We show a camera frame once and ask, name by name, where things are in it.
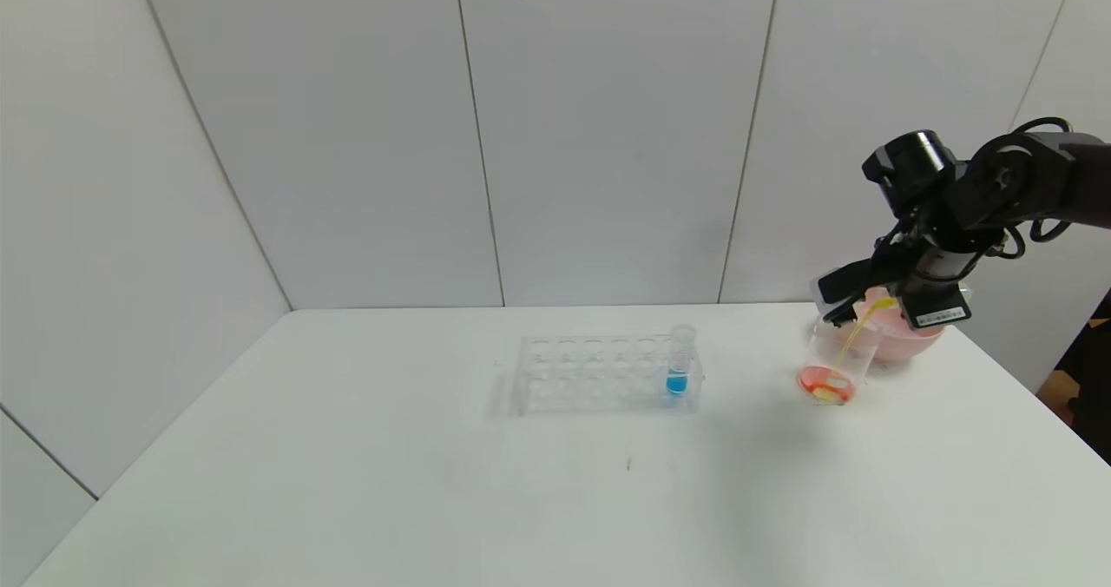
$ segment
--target brown floor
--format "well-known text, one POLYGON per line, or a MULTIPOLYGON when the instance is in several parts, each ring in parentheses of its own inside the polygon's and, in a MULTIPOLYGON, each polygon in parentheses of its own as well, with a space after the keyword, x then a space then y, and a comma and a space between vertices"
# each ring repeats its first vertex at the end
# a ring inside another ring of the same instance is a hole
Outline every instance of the brown floor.
MULTIPOLYGON (((1090 327, 1098 327, 1107 320, 1089 320, 1090 327)), ((1041 400, 1057 414, 1064 424, 1072 426, 1072 411, 1069 410, 1069 399, 1075 398, 1080 394, 1080 386, 1068 372, 1054 370, 1042 387, 1038 390, 1038 400, 1041 400)))

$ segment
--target robotic arm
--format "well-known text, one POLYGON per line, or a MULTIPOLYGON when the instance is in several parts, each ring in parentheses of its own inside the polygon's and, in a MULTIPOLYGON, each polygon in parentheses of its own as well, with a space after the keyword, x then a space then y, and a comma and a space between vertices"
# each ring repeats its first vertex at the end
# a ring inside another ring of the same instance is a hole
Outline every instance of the robotic arm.
POLYGON ((1111 145, 1073 133, 1068 121, 1044 117, 957 160, 932 131, 897 137, 863 165, 878 183, 895 226, 875 241, 872 257, 815 281, 814 299, 827 322, 857 319, 853 302, 885 287, 912 329, 972 316, 959 283, 983 257, 1025 253, 1018 226, 1049 242, 1071 223, 1111 228, 1111 145), (1031 132, 1055 125, 1062 132, 1031 132), (1044 219, 1060 222, 1043 231, 1044 219), (1004 252, 1007 236, 1015 250, 1004 252))

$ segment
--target clear plastic cup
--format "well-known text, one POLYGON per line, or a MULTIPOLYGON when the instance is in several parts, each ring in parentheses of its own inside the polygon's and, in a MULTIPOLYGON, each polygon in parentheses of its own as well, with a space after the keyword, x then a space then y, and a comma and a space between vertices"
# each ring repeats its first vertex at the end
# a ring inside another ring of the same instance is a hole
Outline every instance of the clear plastic cup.
POLYGON ((865 325, 852 340, 852 346, 845 348, 855 328, 857 322, 843 327, 834 327, 821 318, 814 322, 807 356, 795 379, 799 387, 818 401, 844 405, 857 396, 857 390, 864 382, 864 375, 883 335, 865 325))

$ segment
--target blue liquid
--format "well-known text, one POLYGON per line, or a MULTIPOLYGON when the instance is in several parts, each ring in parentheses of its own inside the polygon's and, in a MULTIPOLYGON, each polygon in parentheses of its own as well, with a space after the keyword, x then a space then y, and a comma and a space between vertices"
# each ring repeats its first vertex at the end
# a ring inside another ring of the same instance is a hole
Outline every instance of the blue liquid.
POLYGON ((682 394, 687 391, 687 374, 672 374, 674 370, 668 371, 668 391, 671 394, 682 394))

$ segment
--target white table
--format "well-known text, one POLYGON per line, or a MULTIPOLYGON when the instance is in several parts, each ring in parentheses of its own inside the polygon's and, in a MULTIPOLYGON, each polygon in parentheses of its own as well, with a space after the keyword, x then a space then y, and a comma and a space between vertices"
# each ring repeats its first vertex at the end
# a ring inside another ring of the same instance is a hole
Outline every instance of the white table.
POLYGON ((64 586, 1105 586, 1111 468, 957 330, 845 407, 809 305, 299 311, 31 577, 64 586), (507 419, 521 335, 699 327, 701 410, 507 419))

